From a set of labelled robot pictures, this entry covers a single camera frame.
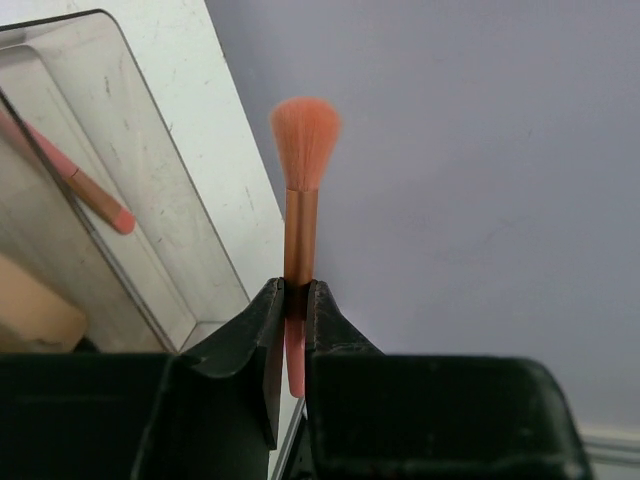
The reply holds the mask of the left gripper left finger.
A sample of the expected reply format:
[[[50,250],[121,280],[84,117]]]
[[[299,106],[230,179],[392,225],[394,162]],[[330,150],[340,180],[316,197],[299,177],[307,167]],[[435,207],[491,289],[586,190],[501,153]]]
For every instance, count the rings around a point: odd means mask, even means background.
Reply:
[[[284,283],[182,354],[5,354],[5,479],[264,479]]]

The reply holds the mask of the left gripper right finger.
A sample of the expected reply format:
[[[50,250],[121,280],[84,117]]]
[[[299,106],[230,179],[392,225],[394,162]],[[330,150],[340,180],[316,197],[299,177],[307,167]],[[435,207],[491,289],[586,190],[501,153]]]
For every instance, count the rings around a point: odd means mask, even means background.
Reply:
[[[590,479],[565,395],[521,357],[391,355],[308,295],[307,425],[319,479]]]

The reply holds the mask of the pink lip pencil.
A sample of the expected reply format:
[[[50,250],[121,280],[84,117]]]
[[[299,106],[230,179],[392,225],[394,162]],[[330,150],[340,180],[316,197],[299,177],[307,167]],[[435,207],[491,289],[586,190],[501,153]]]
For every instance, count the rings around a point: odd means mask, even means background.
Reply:
[[[72,192],[116,232],[132,233],[135,216],[32,125],[25,125]],[[7,113],[1,113],[1,134],[25,158],[36,159],[26,137]]]

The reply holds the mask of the foundation bottle black cap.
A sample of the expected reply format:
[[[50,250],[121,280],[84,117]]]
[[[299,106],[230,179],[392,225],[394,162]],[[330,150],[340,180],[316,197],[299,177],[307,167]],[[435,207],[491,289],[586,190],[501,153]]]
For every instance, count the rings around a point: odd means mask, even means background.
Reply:
[[[82,310],[9,257],[1,257],[2,353],[68,353],[87,330]]]

